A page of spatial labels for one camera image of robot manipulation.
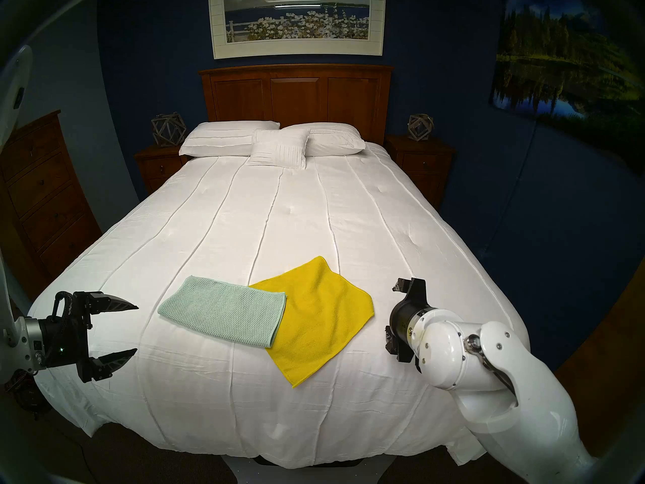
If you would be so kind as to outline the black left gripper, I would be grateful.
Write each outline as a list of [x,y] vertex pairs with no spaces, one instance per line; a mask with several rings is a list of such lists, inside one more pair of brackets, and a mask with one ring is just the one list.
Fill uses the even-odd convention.
[[41,366],[49,369],[76,364],[83,383],[111,378],[135,355],[137,348],[90,357],[90,315],[138,309],[125,299],[102,292],[58,292],[52,314],[38,321],[44,346]]

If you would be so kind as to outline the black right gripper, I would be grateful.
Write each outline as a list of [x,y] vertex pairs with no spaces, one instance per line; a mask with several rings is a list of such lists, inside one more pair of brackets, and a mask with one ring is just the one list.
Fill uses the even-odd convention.
[[413,330],[418,320],[433,310],[426,299],[426,282],[424,279],[399,278],[393,291],[403,293],[405,297],[390,314],[390,323],[386,326],[386,350],[396,356],[398,362],[418,363],[412,348]]

